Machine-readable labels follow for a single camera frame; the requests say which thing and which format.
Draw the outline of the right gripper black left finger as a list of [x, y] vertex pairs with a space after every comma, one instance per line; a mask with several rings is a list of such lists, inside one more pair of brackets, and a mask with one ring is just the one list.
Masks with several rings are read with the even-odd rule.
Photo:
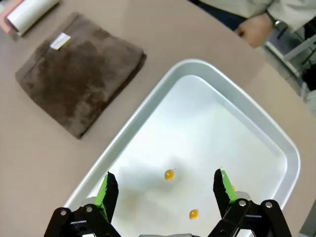
[[119, 188], [114, 174], [108, 172], [94, 203], [71, 211], [66, 207], [54, 210], [45, 237], [119, 237], [112, 225]]

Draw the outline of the person's left hand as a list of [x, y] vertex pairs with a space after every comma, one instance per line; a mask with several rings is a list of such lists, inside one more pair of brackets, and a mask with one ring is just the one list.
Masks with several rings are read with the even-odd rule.
[[251, 47], [260, 47], [270, 35], [274, 24], [264, 13], [251, 17], [237, 27], [235, 33]]

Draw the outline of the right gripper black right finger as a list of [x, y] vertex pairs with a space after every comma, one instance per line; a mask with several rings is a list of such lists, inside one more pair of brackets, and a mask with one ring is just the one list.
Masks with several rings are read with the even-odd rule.
[[255, 237], [292, 236], [280, 205], [274, 199], [256, 204], [248, 193], [236, 192], [225, 171], [214, 173], [213, 192], [221, 220], [210, 237], [236, 237], [240, 230], [250, 230]]

